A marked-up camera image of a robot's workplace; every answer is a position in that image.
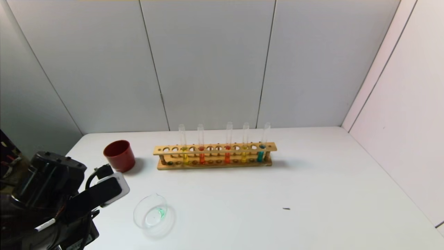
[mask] cable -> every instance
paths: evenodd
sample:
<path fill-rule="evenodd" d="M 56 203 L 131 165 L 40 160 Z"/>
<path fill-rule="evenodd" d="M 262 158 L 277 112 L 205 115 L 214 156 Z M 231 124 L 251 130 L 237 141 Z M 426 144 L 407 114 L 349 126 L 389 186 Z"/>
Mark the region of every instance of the cable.
<path fill-rule="evenodd" d="M 105 176 L 108 176 L 110 174 L 113 174 L 113 171 L 112 171 L 112 168 L 111 168 L 111 166 L 109 164 L 103 165 L 103 166 L 99 167 L 98 169 L 94 169 L 94 172 L 86 180 L 85 190 L 89 189 L 89 187 L 91 185 L 91 182 L 92 182 L 92 179 L 94 179 L 94 177 L 97 176 L 97 178 L 101 179 L 101 178 L 103 178 Z M 91 231 L 92 219 L 94 217 L 96 217 L 99 213 L 100 213 L 99 210 L 88 213 L 88 215 L 87 215 L 87 222 L 86 222 L 86 226 L 87 227 L 86 227 L 86 231 L 85 231 L 86 233 L 83 236 L 82 243 L 80 244 L 79 250 L 83 250 L 84 247 L 86 246 L 86 241 L 88 240 L 88 236 L 89 236 L 89 233 Z"/>

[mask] wooden test tube rack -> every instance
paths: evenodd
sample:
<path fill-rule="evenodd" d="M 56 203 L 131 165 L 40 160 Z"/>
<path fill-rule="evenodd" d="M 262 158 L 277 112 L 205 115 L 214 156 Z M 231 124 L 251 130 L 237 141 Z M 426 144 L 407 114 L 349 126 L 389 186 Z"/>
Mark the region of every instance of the wooden test tube rack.
<path fill-rule="evenodd" d="M 159 156 L 157 169 L 173 170 L 173 169 L 212 169 L 212 168 L 234 168 L 234 167 L 256 167 L 271 166 L 271 151 L 277 151 L 274 142 L 265 143 L 265 148 L 259 147 L 262 143 L 248 143 L 247 149 L 242 149 L 242 144 L 232 143 L 231 149 L 226 150 L 226 144 L 205 144 L 205 149 L 199 151 L 198 145 L 187 145 L 185 152 L 181 151 L 180 145 L 156 146 L 153 155 Z M 264 152 L 262 162 L 258 162 L 258 153 Z M 247 162 L 242 162 L 242 153 L 246 153 Z M 199 163 L 199 154 L 205 154 L 205 164 Z M 230 163 L 225 163 L 225 153 L 230 153 Z M 183 163 L 183 154 L 188 155 L 189 163 Z"/>

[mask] gray wall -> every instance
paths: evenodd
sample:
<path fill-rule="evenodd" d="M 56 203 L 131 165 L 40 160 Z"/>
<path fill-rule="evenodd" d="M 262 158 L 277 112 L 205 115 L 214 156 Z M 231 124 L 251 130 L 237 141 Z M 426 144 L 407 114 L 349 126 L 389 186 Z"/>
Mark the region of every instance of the gray wall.
<path fill-rule="evenodd" d="M 41 99 L 57 100 L 50 106 L 58 113 L 38 116 L 41 128 L 74 126 L 77 134 L 74 122 L 83 134 L 177 130 L 180 123 L 222 129 L 228 121 L 235 128 L 246 121 L 337 126 L 398 3 L 8 0 L 30 45 L 22 53 L 33 58 L 49 90 L 35 82 L 21 86 L 18 79 L 30 74 L 23 73 L 24 61 L 7 63 L 2 85 L 9 81 L 9 91 L 23 92 L 34 109 Z M 3 54 L 11 53 L 5 48 Z M 26 91 L 44 97 L 25 98 Z M 22 126 L 39 127 L 23 125 L 37 115 L 15 98 L 2 98 L 1 115 L 13 117 L 2 129 L 21 134 Z"/>
<path fill-rule="evenodd" d="M 399 0 L 279 0 L 258 127 L 340 126 Z"/>
<path fill-rule="evenodd" d="M 67 153 L 82 137 L 26 42 L 5 0 L 0 0 L 0 126 L 27 157 Z"/>

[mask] white table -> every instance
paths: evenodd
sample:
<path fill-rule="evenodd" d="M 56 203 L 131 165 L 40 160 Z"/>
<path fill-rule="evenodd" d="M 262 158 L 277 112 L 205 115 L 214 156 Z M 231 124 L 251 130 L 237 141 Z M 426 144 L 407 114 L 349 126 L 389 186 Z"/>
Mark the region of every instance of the white table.
<path fill-rule="evenodd" d="M 250 131 L 249 141 L 259 141 L 261 130 Z M 235 130 L 233 142 L 240 138 Z M 342 128 L 271 129 L 271 167 L 158 171 L 154 146 L 178 144 L 174 131 L 88 134 L 67 155 L 88 167 L 86 179 L 119 139 L 136 157 L 124 174 L 131 191 L 101 209 L 100 237 L 87 249 L 444 249 L 444 237 Z M 187 139 L 197 143 L 196 131 Z M 206 143 L 224 141 L 225 131 L 205 131 Z M 174 210 L 163 238 L 133 223 L 134 207 L 153 193 Z"/>

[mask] test tube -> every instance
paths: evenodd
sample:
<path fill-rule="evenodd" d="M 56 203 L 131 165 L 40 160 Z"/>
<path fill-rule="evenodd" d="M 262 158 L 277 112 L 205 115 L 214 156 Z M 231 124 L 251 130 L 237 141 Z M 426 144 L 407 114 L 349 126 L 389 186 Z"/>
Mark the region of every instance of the test tube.
<path fill-rule="evenodd" d="M 243 129 L 244 129 L 244 136 L 242 138 L 242 149 L 248 149 L 248 130 L 250 128 L 250 125 L 248 125 L 248 122 L 244 123 Z M 241 153 L 241 162 L 245 163 L 247 162 L 247 153 L 242 152 Z"/>
<path fill-rule="evenodd" d="M 205 146 L 203 143 L 203 124 L 199 124 L 197 126 L 197 133 L 198 133 L 198 139 L 199 139 L 199 151 L 204 151 Z M 205 154 L 204 153 L 199 154 L 199 163 L 205 164 Z"/>
<path fill-rule="evenodd" d="M 180 124 L 179 125 L 179 133 L 180 133 L 180 145 L 181 145 L 181 150 L 183 154 L 183 163 L 185 165 L 188 165 L 190 163 L 190 161 L 188 160 L 188 154 L 186 154 L 186 150 L 188 149 L 188 147 L 186 146 L 186 136 L 185 136 L 185 125 L 184 124 Z"/>
<path fill-rule="evenodd" d="M 230 121 L 226 124 L 226 145 L 225 149 L 230 150 L 231 149 L 231 133 L 233 132 L 233 123 Z M 225 163 L 230 163 L 230 153 L 225 153 Z"/>
<path fill-rule="evenodd" d="M 264 132 L 262 134 L 261 144 L 259 145 L 259 148 L 261 148 L 261 149 L 265 149 L 267 147 L 266 144 L 267 144 L 267 140 L 268 140 L 268 133 L 270 131 L 270 127 L 271 127 L 271 125 L 269 122 L 265 123 Z M 263 157 L 264 157 L 264 151 L 258 152 L 258 162 L 262 162 Z"/>

